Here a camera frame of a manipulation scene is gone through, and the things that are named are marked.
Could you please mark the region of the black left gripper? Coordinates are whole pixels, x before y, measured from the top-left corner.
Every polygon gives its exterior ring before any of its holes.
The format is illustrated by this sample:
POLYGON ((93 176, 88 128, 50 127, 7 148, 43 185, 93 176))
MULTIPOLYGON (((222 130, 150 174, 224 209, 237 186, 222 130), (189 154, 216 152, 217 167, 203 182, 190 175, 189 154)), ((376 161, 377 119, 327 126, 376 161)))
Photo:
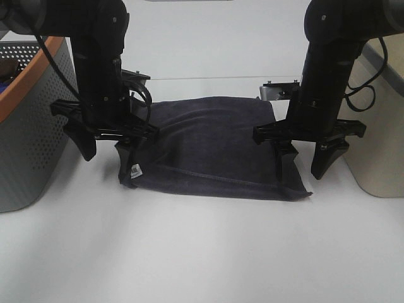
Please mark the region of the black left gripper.
MULTIPOLYGON (((150 123, 152 96, 146 87, 151 77, 139 71, 122 70, 123 96, 113 107, 101 107, 83 100, 58 99, 50 105, 54 116, 63 116, 64 132, 73 140, 83 158, 89 162, 96 155, 95 139, 155 139, 159 128, 150 123)), ((118 173, 123 186, 133 186, 139 176, 136 150, 130 143, 118 141, 118 173)))

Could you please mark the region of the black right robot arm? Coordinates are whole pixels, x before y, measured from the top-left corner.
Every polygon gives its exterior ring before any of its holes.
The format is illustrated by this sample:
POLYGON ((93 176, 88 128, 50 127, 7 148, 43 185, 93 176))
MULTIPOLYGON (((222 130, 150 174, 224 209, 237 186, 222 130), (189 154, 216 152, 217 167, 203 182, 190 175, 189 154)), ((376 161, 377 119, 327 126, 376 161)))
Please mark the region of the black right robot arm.
POLYGON ((403 32, 403 2, 311 1, 304 31, 309 47, 302 79, 261 87, 263 100, 288 100, 286 118, 253 130, 256 143, 271 143, 280 182, 297 156, 293 141, 315 143, 311 172, 320 179, 348 150, 347 136, 363 137, 364 124, 340 120, 338 113, 349 98, 348 80, 367 41, 403 32))

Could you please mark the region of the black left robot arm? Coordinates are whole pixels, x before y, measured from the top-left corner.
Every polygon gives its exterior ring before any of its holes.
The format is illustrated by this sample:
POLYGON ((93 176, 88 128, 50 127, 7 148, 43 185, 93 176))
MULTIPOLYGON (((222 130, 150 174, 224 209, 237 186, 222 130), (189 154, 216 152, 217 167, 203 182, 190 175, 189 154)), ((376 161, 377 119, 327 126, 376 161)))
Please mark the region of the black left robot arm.
POLYGON ((122 69, 121 56, 129 13, 122 1, 2 1, 1 27, 21 35, 33 35, 49 64, 64 78, 44 37, 67 37, 71 41, 76 84, 66 82, 73 100, 56 100, 55 116, 64 116, 64 132, 74 141, 85 160, 97 151, 98 140, 115 142, 120 158, 119 182, 131 187, 136 150, 152 143, 158 128, 136 115, 150 109, 152 96, 147 76, 122 69))

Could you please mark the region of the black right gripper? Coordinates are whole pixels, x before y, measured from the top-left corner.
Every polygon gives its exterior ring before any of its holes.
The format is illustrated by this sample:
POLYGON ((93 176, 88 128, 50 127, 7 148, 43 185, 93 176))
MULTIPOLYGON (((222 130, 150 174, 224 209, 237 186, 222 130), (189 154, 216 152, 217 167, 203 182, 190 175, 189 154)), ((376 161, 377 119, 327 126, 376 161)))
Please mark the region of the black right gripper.
POLYGON ((300 88, 292 90, 287 116, 253 128, 252 138, 258 145, 273 142, 276 177, 286 181, 295 166, 298 151, 292 140, 316 142, 311 173, 320 180, 335 160, 349 149, 346 136, 363 137, 366 125, 360 121, 337 119, 331 108, 321 109, 300 103, 300 88))

